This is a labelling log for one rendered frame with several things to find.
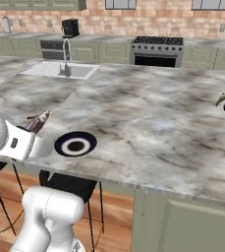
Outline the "steel dishwasher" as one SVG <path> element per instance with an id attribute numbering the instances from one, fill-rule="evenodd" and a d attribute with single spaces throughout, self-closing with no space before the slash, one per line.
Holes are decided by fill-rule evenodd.
<path id="1" fill-rule="evenodd" d="M 42 57 L 44 59 L 64 59 L 62 40 L 42 40 L 40 42 Z"/>

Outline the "pale kettle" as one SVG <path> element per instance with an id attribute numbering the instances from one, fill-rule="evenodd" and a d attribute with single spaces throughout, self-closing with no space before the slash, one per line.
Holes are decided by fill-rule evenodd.
<path id="1" fill-rule="evenodd" d="M 2 25 L 3 25 L 4 33 L 11 33 L 12 32 L 10 20 L 9 20 L 8 17 L 3 17 L 2 18 Z"/>

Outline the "green island cupboard door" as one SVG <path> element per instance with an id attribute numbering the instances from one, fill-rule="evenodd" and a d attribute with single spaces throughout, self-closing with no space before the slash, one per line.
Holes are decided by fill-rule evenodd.
<path id="1" fill-rule="evenodd" d="M 225 211 L 169 201 L 159 252 L 225 252 Z"/>

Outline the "silver tap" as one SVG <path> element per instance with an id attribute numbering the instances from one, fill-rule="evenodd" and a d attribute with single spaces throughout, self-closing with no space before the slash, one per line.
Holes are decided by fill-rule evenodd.
<path id="1" fill-rule="evenodd" d="M 69 41 L 64 38 L 63 41 L 63 55 L 64 55 L 64 68 L 61 68 L 60 65 L 60 74 L 61 75 L 65 75 L 67 78 L 70 78 L 71 76 L 71 69 L 68 66 L 68 61 L 71 60 L 71 50 L 70 50 L 70 46 L 69 46 Z"/>

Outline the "brown mushroom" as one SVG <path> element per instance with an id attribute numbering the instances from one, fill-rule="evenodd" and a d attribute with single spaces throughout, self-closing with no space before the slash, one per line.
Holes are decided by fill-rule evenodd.
<path id="1" fill-rule="evenodd" d="M 71 142 L 68 146 L 67 146 L 68 150 L 70 152 L 80 152 L 81 150 L 84 149 L 84 143 L 81 141 L 75 141 L 75 142 Z"/>

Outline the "window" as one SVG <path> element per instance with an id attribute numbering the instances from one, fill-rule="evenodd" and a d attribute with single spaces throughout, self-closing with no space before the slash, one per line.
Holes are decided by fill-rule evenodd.
<path id="1" fill-rule="evenodd" d="M 135 10 L 137 0 L 105 0 L 107 10 Z"/>
<path id="2" fill-rule="evenodd" d="M 194 11 L 225 11 L 225 0 L 192 0 Z"/>

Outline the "green base cupboard run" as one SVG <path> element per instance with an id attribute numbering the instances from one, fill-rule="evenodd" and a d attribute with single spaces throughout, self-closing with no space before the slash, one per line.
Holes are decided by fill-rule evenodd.
<path id="1" fill-rule="evenodd" d="M 225 48 L 187 46 L 184 49 L 181 67 L 202 70 L 225 70 Z"/>
<path id="2" fill-rule="evenodd" d="M 71 58 L 86 63 L 129 64 L 130 45 L 125 42 L 72 42 Z"/>
<path id="3" fill-rule="evenodd" d="M 0 37 L 0 55 L 41 58 L 40 41 L 34 38 Z"/>

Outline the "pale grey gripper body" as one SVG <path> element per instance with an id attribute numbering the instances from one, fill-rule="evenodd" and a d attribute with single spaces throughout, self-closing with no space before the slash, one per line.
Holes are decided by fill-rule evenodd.
<path id="1" fill-rule="evenodd" d="M 49 139 L 36 137 L 34 139 L 29 156 L 31 158 L 47 157 L 53 151 L 53 142 Z"/>

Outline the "dark blue white plate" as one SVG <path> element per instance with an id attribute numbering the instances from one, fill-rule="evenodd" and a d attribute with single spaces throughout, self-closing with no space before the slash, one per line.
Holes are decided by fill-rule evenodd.
<path id="1" fill-rule="evenodd" d="M 67 148 L 71 142 L 75 141 L 81 141 L 84 143 L 84 149 L 80 152 L 70 152 Z M 54 149 L 63 157 L 76 158 L 90 153 L 96 147 L 96 145 L 97 140 L 92 134 L 88 132 L 75 131 L 64 134 L 58 138 L 54 144 Z"/>

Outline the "steel oven with hob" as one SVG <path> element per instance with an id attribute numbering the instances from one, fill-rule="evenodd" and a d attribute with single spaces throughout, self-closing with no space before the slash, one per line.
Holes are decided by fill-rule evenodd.
<path id="1" fill-rule="evenodd" d="M 182 37 L 137 36 L 131 43 L 133 65 L 180 68 L 184 39 Z"/>

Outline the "white sink basin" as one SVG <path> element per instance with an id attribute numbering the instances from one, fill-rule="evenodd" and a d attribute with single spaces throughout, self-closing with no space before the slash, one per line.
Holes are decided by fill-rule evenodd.
<path id="1" fill-rule="evenodd" d="M 99 65 L 67 63 L 60 61 L 40 61 L 21 72 L 22 75 L 88 80 Z"/>

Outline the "black coffee machine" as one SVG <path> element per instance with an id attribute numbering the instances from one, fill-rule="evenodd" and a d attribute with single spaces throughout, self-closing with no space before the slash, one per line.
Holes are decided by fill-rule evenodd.
<path id="1" fill-rule="evenodd" d="M 79 33 L 79 22 L 77 19 L 68 19 L 62 21 L 62 31 L 64 38 L 72 38 L 78 36 Z"/>

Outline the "green wall cupboard run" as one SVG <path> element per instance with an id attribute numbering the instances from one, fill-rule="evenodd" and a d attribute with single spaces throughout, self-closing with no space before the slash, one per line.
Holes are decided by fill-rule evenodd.
<path id="1" fill-rule="evenodd" d="M 86 0 L 0 0 L 0 10 L 82 11 Z"/>

